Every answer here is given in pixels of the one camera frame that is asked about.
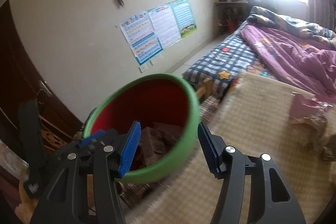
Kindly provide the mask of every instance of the bucket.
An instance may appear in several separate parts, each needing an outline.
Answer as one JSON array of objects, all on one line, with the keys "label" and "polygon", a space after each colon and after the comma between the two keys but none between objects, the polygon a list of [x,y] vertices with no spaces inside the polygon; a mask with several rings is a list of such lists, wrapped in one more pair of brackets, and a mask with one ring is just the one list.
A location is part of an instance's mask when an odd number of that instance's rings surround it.
[{"label": "bucket", "polygon": [[124,183],[158,181],[180,168],[189,158],[197,138],[199,103],[194,89],[184,79],[167,73],[139,78],[108,97],[90,116],[84,138],[98,130],[114,128],[128,132],[133,121],[141,128],[153,122],[181,126],[182,134],[172,149],[158,162],[131,170],[120,180]]}]

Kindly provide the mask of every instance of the checkered bedding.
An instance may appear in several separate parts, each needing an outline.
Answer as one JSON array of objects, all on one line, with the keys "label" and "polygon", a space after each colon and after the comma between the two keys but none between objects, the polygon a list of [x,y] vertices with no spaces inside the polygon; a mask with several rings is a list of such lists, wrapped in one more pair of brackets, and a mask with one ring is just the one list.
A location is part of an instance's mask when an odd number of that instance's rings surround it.
[{"label": "checkered bedding", "polygon": [[[257,54],[239,36],[240,30],[246,25],[247,21],[244,21],[233,34],[184,72],[183,78],[195,88],[202,85],[205,78],[211,78],[212,93],[221,96],[230,79],[237,76],[240,71],[246,71],[248,66],[252,66],[255,61],[259,61],[262,65]],[[223,48],[229,48],[230,51],[224,52]],[[218,74],[223,71],[226,72],[223,75],[226,78],[219,79]],[[263,76],[270,75],[267,69],[261,73]]]}]

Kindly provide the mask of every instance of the green trash can rim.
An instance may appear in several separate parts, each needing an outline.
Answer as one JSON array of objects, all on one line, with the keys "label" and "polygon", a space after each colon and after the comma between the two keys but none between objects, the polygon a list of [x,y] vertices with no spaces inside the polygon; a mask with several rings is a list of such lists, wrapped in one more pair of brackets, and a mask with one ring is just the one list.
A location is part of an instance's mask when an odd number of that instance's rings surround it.
[{"label": "green trash can rim", "polygon": [[169,173],[175,171],[184,164],[195,146],[197,126],[200,121],[198,98],[194,89],[186,80],[169,73],[156,73],[141,77],[128,83],[110,95],[89,117],[84,128],[83,137],[87,138],[90,136],[90,131],[98,115],[115,97],[139,83],[155,79],[171,80],[178,84],[185,92],[189,104],[189,113],[184,126],[184,133],[174,147],[157,163],[126,173],[125,177],[120,180],[124,183],[149,183],[166,177]]}]

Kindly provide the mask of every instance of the pink quilt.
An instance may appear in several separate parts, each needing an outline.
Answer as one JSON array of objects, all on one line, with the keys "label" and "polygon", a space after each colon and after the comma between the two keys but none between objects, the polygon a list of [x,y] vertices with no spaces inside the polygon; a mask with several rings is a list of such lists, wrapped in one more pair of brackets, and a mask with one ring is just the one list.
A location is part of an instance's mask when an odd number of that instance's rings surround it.
[{"label": "pink quilt", "polygon": [[247,25],[241,37],[284,83],[314,94],[336,97],[336,51],[310,39]]}]

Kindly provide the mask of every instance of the beige checkered tablecloth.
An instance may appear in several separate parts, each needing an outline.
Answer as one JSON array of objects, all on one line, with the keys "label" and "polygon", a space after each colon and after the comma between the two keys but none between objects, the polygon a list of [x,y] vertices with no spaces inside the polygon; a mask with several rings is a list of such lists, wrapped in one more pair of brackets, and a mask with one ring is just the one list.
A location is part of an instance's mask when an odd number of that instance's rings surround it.
[{"label": "beige checkered tablecloth", "polygon": [[[322,213],[333,194],[330,162],[300,146],[288,130],[291,92],[312,94],[290,85],[244,73],[237,87],[221,103],[209,128],[227,145],[247,155],[270,154],[299,200],[307,224]],[[249,177],[240,223],[246,223]],[[209,172],[199,149],[189,165],[170,183],[141,216],[130,223],[208,224],[215,210],[222,181]]]}]

